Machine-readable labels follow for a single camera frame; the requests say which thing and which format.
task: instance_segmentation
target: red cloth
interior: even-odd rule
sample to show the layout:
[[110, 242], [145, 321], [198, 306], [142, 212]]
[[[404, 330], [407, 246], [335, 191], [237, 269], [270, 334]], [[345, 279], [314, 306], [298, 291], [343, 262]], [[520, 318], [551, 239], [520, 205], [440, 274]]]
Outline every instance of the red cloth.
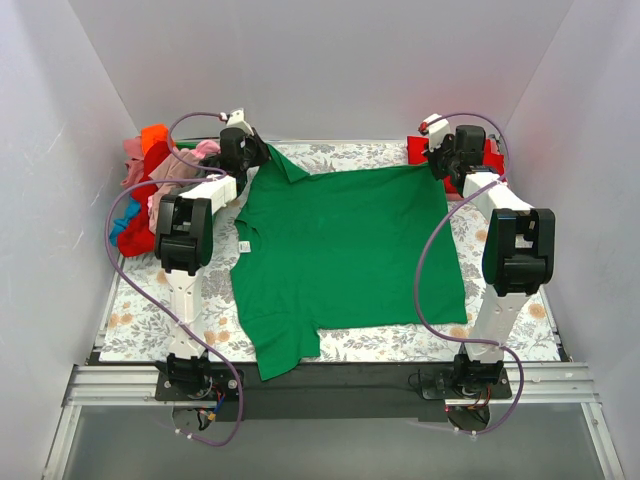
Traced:
[[[166, 142], [158, 142], [144, 156], [144, 174], [140, 182], [151, 180], [149, 174], [153, 172], [169, 155], [169, 147]], [[127, 229], [118, 235], [118, 249], [125, 257], [135, 257], [143, 253], [153, 251], [156, 237], [149, 230], [149, 209], [147, 199], [152, 196], [158, 187], [145, 185], [136, 188], [131, 197], [140, 204], [140, 213], [129, 222]]]
[[[407, 152], [409, 155], [409, 165], [420, 165], [427, 161], [422, 155], [429, 145], [429, 139], [424, 137], [407, 137]], [[498, 153], [495, 143], [487, 139], [484, 143], [484, 165], [494, 167], [500, 175], [504, 173], [504, 155]], [[448, 178], [444, 179], [444, 190], [447, 193], [458, 193], [451, 185]]]

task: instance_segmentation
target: floral tablecloth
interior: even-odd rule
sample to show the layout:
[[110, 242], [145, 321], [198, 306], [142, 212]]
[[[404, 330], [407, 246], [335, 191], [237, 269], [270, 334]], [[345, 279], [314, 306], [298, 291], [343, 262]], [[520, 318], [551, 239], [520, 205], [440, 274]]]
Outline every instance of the floral tablecloth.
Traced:
[[[275, 144], [292, 162], [310, 173], [380, 168], [407, 163], [401, 143]], [[205, 340], [231, 361], [255, 361], [249, 338], [238, 322], [230, 270], [238, 258], [234, 219], [248, 190], [216, 215], [214, 252], [202, 286]], [[436, 328], [467, 337], [482, 305], [485, 283], [481, 273], [487, 222], [469, 205], [452, 218], [453, 235], [466, 290], [468, 325]], [[147, 292], [168, 305], [169, 292], [160, 262], [153, 254], [127, 259], [125, 271]], [[102, 361], [153, 361], [164, 359], [169, 346], [171, 320], [120, 281], [109, 319]], [[422, 325], [321, 330], [321, 356], [314, 361], [408, 362], [448, 361], [459, 344], [434, 337]], [[534, 295], [520, 313], [508, 341], [524, 361], [559, 360], [553, 332], [542, 299]]]

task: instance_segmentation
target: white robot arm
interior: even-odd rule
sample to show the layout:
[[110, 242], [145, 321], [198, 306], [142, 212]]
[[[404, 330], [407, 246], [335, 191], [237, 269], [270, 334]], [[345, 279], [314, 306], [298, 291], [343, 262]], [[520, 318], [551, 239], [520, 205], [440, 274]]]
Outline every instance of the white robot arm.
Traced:
[[[199, 338], [204, 338], [202, 322], [202, 280], [204, 267], [213, 253], [213, 214], [240, 194], [247, 170], [269, 160], [268, 148], [244, 118], [242, 109], [225, 115], [220, 132], [220, 153], [210, 167], [227, 172], [210, 175], [211, 181], [160, 200], [154, 252], [160, 259], [169, 284], [171, 310]], [[203, 374], [208, 359], [204, 348], [178, 325], [172, 326], [166, 362], [156, 366], [187, 394], [207, 386]]]
[[[446, 120], [431, 115], [419, 131], [429, 136], [424, 152], [435, 178], [450, 177], [463, 197], [498, 180], [499, 175], [482, 165], [484, 129], [459, 126], [455, 135]], [[470, 338], [506, 343], [522, 307], [553, 274], [555, 216], [535, 209], [500, 183], [472, 200], [490, 222], [482, 270], [487, 288]], [[471, 362], [497, 364], [504, 352], [491, 345], [465, 345]]]

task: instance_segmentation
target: white panel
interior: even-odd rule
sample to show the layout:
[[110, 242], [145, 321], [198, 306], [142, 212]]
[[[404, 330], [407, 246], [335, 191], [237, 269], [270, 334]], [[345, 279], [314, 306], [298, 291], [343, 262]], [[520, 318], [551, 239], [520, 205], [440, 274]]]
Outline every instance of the white panel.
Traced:
[[547, 293], [569, 353], [594, 372], [627, 478], [640, 478], [639, 22], [637, 2], [575, 2], [507, 129], [516, 192], [556, 213]]
[[[571, 0], [70, 0], [136, 126], [244, 106], [264, 136], [506, 124]], [[192, 121], [183, 133], [215, 133]]]
[[66, 1], [0, 3], [0, 476], [29, 480], [104, 307], [102, 222], [134, 127]]

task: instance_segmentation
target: blue cloth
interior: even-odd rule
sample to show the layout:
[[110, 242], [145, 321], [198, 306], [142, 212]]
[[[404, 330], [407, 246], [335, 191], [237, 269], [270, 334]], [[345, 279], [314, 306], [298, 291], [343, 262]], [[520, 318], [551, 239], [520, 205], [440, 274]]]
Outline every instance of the blue cloth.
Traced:
[[124, 211], [124, 218], [118, 218], [113, 221], [113, 230], [109, 234], [109, 241], [114, 247], [118, 246], [118, 235], [124, 232], [129, 226], [129, 222], [140, 213], [140, 204], [133, 198], [129, 197], [129, 206]]

